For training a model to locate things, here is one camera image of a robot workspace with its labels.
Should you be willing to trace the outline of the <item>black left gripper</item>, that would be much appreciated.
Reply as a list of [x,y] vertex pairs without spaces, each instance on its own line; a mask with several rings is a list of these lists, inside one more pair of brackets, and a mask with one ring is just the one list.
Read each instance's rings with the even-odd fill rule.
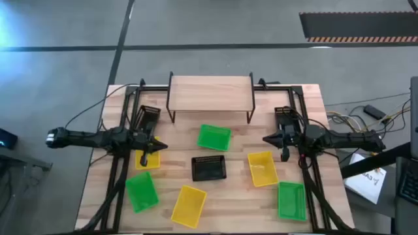
[[159,137],[153,137],[153,135],[141,131],[131,133],[131,149],[154,153],[167,148],[168,146],[161,142]]

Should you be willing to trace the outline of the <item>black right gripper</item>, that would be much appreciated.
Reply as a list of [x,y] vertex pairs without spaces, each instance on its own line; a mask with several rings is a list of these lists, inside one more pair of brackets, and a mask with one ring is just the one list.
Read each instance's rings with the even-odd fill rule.
[[299,124],[280,124],[280,129],[273,134],[264,136],[263,141],[276,148],[284,148],[285,146],[299,146],[302,136],[303,132]]

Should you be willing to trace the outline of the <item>yellow plastic basket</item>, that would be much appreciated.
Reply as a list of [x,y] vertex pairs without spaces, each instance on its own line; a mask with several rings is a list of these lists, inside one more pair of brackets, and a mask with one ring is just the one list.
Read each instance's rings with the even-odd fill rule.
[[197,228],[206,196],[206,191],[183,185],[175,203],[171,220],[189,228]]
[[146,166],[142,166],[140,163],[141,157],[143,156],[143,151],[142,150],[136,150],[135,151],[135,168],[137,170],[149,170],[149,169],[154,169],[154,168],[159,168],[161,163],[160,163],[160,152],[156,151],[154,153],[148,153],[146,155],[147,157],[147,165]]
[[278,183],[278,175],[271,151],[248,154],[249,169],[255,187]]

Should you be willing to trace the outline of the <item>green plastic basket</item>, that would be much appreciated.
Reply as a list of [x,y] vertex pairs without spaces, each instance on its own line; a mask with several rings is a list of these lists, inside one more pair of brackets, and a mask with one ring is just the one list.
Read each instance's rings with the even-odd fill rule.
[[228,151],[232,131],[230,128],[202,124],[197,138],[197,145],[217,151]]
[[305,188],[301,183],[281,181],[278,184],[278,217],[306,221]]
[[127,193],[135,213],[143,212],[158,205],[159,197],[152,176],[143,172],[125,182]]

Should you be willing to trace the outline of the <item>wooden shelf with black legs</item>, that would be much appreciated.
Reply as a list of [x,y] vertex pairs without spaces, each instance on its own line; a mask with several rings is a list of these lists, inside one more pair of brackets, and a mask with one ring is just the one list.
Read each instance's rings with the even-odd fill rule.
[[166,109],[172,123],[177,112],[245,112],[251,123],[255,107],[252,72],[247,76],[169,74]]

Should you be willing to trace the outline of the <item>white paper box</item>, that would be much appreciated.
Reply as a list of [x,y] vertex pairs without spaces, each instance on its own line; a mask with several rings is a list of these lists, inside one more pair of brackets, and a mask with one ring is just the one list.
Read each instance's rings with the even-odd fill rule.
[[387,171],[383,168],[371,170],[344,180],[344,185],[373,204],[377,204]]

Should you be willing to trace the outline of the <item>black power adapter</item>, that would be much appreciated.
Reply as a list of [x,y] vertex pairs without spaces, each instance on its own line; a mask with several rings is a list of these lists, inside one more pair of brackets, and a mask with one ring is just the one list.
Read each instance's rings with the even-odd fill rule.
[[386,113],[377,109],[376,107],[368,104],[363,108],[363,112],[376,120],[382,120],[386,118]]

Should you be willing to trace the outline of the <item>grey side stand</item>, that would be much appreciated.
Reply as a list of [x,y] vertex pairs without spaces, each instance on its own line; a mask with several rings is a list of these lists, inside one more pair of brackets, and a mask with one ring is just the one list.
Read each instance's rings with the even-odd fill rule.
[[49,171],[52,167],[52,163],[50,162],[36,159],[28,155],[21,155],[7,148],[0,148],[0,157],[5,157],[10,160],[25,163],[29,166],[37,166],[41,168],[43,171]]

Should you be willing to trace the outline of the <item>black mat with hazard stripe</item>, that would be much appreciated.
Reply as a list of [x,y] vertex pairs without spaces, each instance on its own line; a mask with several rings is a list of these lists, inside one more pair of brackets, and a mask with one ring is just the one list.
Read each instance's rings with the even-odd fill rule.
[[418,12],[301,12],[299,18],[308,42],[418,42]]

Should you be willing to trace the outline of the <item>grey upright panel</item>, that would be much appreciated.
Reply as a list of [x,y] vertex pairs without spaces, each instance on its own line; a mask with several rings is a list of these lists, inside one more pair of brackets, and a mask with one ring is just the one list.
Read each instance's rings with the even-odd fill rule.
[[418,161],[418,76],[410,80],[411,90],[411,155]]

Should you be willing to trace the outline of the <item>black keyboard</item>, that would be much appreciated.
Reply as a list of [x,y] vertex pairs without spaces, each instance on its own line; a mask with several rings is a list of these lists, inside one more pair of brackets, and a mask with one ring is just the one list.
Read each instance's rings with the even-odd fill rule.
[[402,167],[398,196],[418,206],[418,161],[408,161]]

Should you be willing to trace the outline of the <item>black device with blue light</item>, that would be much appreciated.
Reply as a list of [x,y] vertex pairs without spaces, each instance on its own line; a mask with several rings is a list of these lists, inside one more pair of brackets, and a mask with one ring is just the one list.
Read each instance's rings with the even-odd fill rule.
[[0,128],[0,147],[14,149],[18,141],[18,137],[2,128]]

